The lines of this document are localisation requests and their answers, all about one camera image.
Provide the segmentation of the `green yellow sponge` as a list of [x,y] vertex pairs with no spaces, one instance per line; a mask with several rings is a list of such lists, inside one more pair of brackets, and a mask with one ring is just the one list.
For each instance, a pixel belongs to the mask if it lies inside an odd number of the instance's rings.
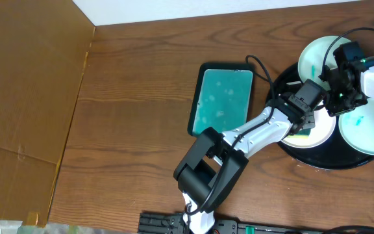
[[309,137],[311,133],[311,129],[302,129],[300,131],[298,131],[295,136],[298,136],[298,137]]

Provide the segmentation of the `white plate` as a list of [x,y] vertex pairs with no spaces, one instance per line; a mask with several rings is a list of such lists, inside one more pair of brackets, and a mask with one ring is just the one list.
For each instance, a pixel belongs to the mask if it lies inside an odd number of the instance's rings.
[[309,137],[289,135],[281,140],[282,143],[294,148],[313,148],[324,143],[334,131],[336,118],[330,117],[325,109],[314,111],[314,117],[308,121],[309,125],[302,129],[311,129]]

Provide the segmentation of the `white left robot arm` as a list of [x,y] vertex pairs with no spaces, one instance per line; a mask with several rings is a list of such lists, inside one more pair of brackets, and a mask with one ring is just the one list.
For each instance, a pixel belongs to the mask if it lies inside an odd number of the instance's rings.
[[328,98],[311,80],[296,93],[273,94],[251,121],[222,133],[205,129],[176,167],[173,177],[185,201],[182,221],[192,233],[207,233],[214,211],[227,198],[249,162],[262,148],[297,133],[306,117]]

